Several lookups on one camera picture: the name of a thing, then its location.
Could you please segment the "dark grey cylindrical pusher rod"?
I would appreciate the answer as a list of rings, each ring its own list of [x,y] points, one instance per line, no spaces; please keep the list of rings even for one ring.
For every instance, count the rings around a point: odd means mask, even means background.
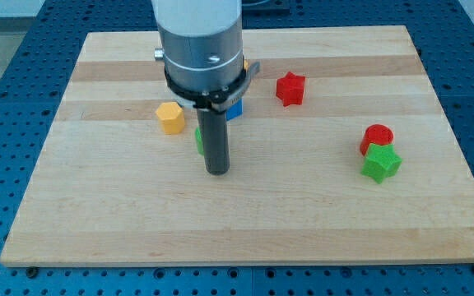
[[[230,168],[226,112],[197,111],[205,166],[212,175],[225,174]]]

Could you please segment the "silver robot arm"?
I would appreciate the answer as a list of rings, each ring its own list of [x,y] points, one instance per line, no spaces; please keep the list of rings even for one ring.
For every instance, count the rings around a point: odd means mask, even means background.
[[[230,167],[226,113],[245,92],[242,2],[152,0],[162,48],[155,58],[177,102],[197,110],[208,173]]]

